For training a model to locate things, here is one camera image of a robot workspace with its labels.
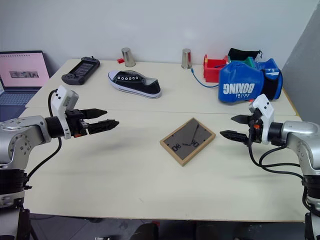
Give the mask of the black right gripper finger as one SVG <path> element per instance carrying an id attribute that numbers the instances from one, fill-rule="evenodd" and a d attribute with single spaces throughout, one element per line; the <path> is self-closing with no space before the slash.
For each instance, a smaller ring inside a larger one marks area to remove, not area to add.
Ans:
<path id="1" fill-rule="evenodd" d="M 252 120 L 252 116 L 239 114 L 239 115 L 233 116 L 231 118 L 231 120 L 233 120 L 239 124 L 249 125 L 250 121 Z"/>
<path id="2" fill-rule="evenodd" d="M 233 131 L 233 130 L 224 130 L 224 131 L 221 131 L 220 134 L 228 140 L 240 142 L 243 144 L 247 144 L 248 140 L 249 140 L 249 138 L 247 137 L 246 134 L 239 133 L 239 132 Z"/>

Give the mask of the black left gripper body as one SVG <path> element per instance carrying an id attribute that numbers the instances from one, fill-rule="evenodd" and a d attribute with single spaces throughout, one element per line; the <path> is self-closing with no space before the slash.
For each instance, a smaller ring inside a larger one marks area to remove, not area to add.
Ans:
<path id="1" fill-rule="evenodd" d="M 84 122 L 85 112 L 79 109 L 66 110 L 66 121 L 72 137 L 86 136 L 88 124 Z"/>

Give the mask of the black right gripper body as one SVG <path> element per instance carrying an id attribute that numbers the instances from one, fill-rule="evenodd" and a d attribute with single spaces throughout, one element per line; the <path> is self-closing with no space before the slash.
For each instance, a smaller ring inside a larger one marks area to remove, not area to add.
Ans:
<path id="1" fill-rule="evenodd" d="M 252 143 L 261 143 L 262 142 L 262 133 L 263 133 L 263 121 L 261 119 L 262 113 L 259 109 L 255 109 L 253 114 L 250 115 L 248 120 L 249 126 L 249 135 L 247 145 Z"/>

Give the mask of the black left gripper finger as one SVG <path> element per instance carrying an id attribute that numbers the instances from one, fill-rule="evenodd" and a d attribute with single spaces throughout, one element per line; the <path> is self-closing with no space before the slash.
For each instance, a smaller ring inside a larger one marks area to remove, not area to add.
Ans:
<path id="1" fill-rule="evenodd" d="M 107 114 L 108 112 L 106 110 L 97 109 L 97 108 L 90 108 L 90 109 L 84 109 L 83 110 L 83 119 L 95 119 L 100 116 L 103 116 Z"/>
<path id="2" fill-rule="evenodd" d="M 88 133 L 90 135 L 101 132 L 106 132 L 114 129 L 120 122 L 115 119 L 107 119 L 96 123 L 90 123 L 88 125 Z"/>

